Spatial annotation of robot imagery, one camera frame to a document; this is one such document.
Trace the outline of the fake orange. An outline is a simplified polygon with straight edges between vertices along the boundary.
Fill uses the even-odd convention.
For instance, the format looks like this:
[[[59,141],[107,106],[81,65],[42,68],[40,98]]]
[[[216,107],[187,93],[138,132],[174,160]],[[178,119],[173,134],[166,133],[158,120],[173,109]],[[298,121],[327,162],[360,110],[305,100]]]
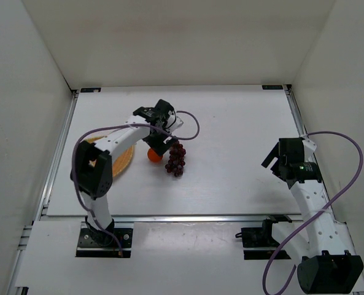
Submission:
[[[153,163],[159,163],[163,160],[163,156],[158,155],[152,148],[147,151],[147,157]]]

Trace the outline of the dark red fake grapes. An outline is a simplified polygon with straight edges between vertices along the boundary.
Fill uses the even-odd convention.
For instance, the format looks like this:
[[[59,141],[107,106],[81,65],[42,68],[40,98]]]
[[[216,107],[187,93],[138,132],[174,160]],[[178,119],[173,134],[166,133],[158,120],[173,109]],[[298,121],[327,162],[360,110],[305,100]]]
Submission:
[[[176,141],[169,149],[169,160],[165,165],[166,172],[179,178],[184,173],[186,150],[180,142]]]

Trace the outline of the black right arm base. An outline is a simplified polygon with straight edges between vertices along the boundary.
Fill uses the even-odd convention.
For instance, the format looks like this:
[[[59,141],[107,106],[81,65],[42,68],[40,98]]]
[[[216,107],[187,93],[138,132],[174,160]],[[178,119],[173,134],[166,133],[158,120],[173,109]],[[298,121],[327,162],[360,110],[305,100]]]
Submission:
[[[235,238],[241,239],[245,261],[268,260],[279,246],[279,242],[273,239],[273,225],[292,220],[287,215],[275,214],[269,215],[262,221],[259,227],[243,227],[235,235]]]

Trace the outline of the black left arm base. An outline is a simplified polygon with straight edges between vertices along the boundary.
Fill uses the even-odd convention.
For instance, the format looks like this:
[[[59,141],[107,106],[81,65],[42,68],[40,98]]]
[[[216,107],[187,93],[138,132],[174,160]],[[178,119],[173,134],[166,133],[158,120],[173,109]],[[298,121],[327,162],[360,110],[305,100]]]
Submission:
[[[113,237],[103,231],[93,231],[84,222],[81,223],[76,246],[78,258],[130,258],[133,243],[132,227],[115,227],[114,236],[118,238],[122,248]]]

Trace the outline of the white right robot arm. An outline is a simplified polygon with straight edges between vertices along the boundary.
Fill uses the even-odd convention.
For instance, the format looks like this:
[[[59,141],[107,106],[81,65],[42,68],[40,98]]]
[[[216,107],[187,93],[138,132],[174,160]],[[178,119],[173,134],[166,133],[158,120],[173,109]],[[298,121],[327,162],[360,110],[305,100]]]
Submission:
[[[325,199],[320,169],[309,161],[316,147],[307,137],[281,138],[262,162],[287,183],[303,218],[299,227],[289,221],[273,224],[271,236],[278,246],[263,272],[264,291],[269,268],[281,250],[294,262],[290,275],[297,276],[305,294],[350,294],[362,274],[361,257],[343,242],[340,224],[330,211],[337,198]]]

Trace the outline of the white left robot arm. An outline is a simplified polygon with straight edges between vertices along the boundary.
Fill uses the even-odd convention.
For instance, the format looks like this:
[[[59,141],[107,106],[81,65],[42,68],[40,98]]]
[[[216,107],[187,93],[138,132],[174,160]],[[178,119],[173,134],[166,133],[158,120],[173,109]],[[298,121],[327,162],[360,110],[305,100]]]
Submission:
[[[154,107],[135,110],[125,125],[119,125],[104,138],[89,143],[80,139],[72,155],[71,180],[92,239],[101,246],[118,243],[114,220],[109,212],[107,192],[112,186],[112,166],[128,148],[143,140],[161,157],[177,140],[172,132],[183,124],[165,100]]]

